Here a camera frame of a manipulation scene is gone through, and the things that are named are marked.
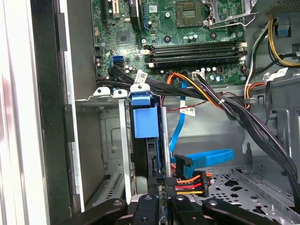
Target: green circuit board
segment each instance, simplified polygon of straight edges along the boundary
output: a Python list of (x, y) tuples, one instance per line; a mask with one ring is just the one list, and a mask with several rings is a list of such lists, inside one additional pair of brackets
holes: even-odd
[[(168, 71), (187, 70), (190, 74), (193, 71), (203, 68), (201, 65), (193, 65), (181, 68), (149, 68), (144, 61), (143, 45), (168, 46), (168, 45), (189, 45), (195, 43), (212, 43), (224, 41), (244, 40), (243, 27), (234, 26), (210, 30), (203, 26), (203, 21), (208, 16), (208, 10), (203, 5), (196, 9), (189, 9), (184, 3), (201, 2), (200, 0), (139, 0), (142, 4), (144, 24), (141, 32), (135, 32), (130, 21), (128, 0), (117, 0), (119, 4), (119, 16), (108, 16), (107, 26), (103, 24), (101, 10), (103, 2), (107, 0), (91, 0), (92, 16), (94, 25), (95, 47), (101, 48), (101, 66), (97, 67), (97, 75), (106, 77), (107, 69), (112, 66), (112, 56), (124, 56), (124, 67), (133, 69), (129, 75), (133, 78), (137, 70), (141, 69), (148, 74), (149, 78), (165, 82)], [(107, 4), (106, 10), (112, 10)], [(184, 18), (176, 16), (176, 11), (182, 10)], [(218, 14), (220, 19), (230, 15), (241, 14), (241, 0), (218, 0)], [(196, 35), (190, 41), (189, 36)], [(243, 65), (239, 63), (218, 65), (217, 71), (211, 68), (205, 71), (205, 79), (211, 85), (214, 84), (241, 84), (244, 83), (244, 74), (241, 70)]]

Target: gray metal panel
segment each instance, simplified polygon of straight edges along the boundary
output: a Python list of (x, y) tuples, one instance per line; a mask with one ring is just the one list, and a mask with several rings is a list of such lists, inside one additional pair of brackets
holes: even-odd
[(96, 90), (90, 0), (67, 0), (75, 99)]
[[(187, 105), (199, 102), (200, 100), (191, 99), (187, 101)], [(167, 109), (178, 108), (179, 105), (166, 107)], [(245, 130), (237, 122), (230, 121), (223, 111), (210, 103), (196, 107), (195, 113), (195, 117), (186, 116), (174, 153), (187, 155), (210, 150), (232, 149), (235, 158), (222, 165), (251, 163), (251, 155), (243, 154), (242, 151)], [(167, 117), (168, 134), (171, 138), (178, 123), (179, 112), (168, 112)]]
[(77, 125), (84, 202), (92, 197), (104, 178), (99, 112), (78, 107)]

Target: wire bundle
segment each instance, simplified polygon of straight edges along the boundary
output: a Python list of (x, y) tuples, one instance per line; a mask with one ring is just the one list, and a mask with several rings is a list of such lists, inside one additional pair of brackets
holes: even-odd
[(287, 54), (284, 55), (285, 57), (281, 56), (277, 53), (275, 44), (274, 44), (274, 24), (276, 20), (272, 20), (268, 25), (268, 34), (269, 34), (269, 55), (272, 59), (272, 62), (276, 65), (282, 66), (282, 67), (292, 67), (292, 68), (299, 68), (300, 63), (295, 62), (289, 62), (284, 60), (285, 57), (293, 57), (296, 56), (296, 54)]
[(256, 144), (283, 168), (292, 188), (295, 209), (300, 212), (300, 187), (298, 185), (297, 167), (266, 125), (242, 105), (227, 97), (218, 96), (203, 78), (200, 77), (199, 79), (204, 89), (184, 75), (176, 73), (171, 75), (185, 79), (199, 93), (203, 94), (209, 102), (224, 110), (229, 119), (237, 120), (248, 131)]
[[(300, 187), (298, 185), (297, 167), (265, 124), (250, 113), (243, 105), (227, 97), (218, 95), (203, 78), (199, 77), (202, 85), (200, 86), (189, 77), (178, 73), (170, 74), (168, 82), (169, 79), (171, 80), (173, 77), (179, 77), (187, 81), (194, 89), (176, 88), (154, 79), (147, 79), (146, 83), (150, 85), (154, 93), (162, 96), (186, 96), (209, 101), (217, 108), (224, 110), (230, 120), (238, 121), (238, 123), (248, 131), (256, 144), (283, 168), (284, 175), (288, 177), (291, 185), (295, 210), (296, 212), (300, 212)], [(131, 80), (125, 77), (117, 77), (116, 79), (119, 80), (119, 82), (102, 81), (101, 84), (129, 90), (134, 82), (132, 78), (130, 78)], [(246, 94), (249, 93), (248, 91), (250, 91), (251, 88), (252, 86), (246, 89)]]

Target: yellow wire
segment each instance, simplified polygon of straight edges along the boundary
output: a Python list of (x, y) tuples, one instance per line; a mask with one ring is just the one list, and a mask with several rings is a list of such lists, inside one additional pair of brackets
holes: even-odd
[(279, 55), (276, 51), (276, 48), (275, 48), (275, 44), (274, 44), (273, 27), (274, 27), (274, 20), (269, 24), (269, 28), (268, 28), (270, 47), (271, 47), (271, 50), (272, 50), (274, 56), (277, 58), (277, 60), (279, 62), (286, 65), (287, 67), (300, 66), (300, 63), (289, 62), (289, 61), (283, 60), (279, 57)]
[(203, 191), (177, 192), (178, 195), (203, 194)]

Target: sata port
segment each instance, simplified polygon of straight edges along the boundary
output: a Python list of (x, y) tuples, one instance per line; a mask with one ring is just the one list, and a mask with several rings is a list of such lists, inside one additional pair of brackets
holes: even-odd
[(124, 62), (123, 61), (113, 62), (113, 64), (116, 65), (116, 66), (118, 66), (118, 67), (124, 66)]
[(112, 57), (112, 60), (115, 62), (115, 61), (124, 61), (124, 56), (122, 55), (114, 55)]

